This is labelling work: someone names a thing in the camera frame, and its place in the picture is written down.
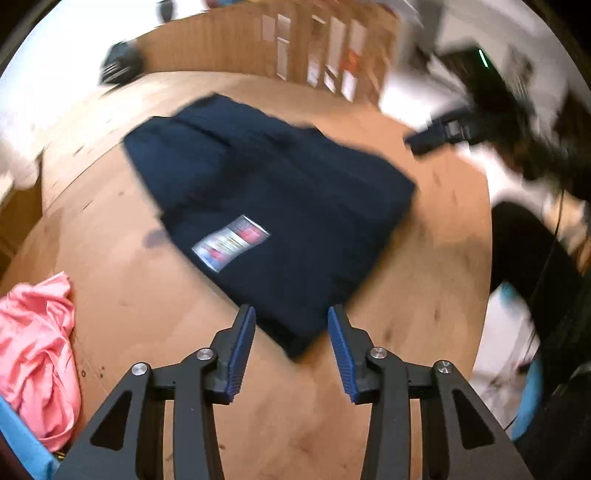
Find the navy blue garment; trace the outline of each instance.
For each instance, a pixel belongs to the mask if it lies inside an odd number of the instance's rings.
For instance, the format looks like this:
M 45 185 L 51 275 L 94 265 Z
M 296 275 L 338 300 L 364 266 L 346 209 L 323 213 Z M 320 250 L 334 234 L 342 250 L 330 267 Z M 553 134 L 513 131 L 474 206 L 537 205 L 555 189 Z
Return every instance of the navy blue garment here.
M 414 184 L 386 160 L 214 95 L 151 118 L 124 145 L 177 247 L 290 357 L 326 328 L 408 210 Z M 245 215 L 269 233 L 219 272 L 193 252 Z

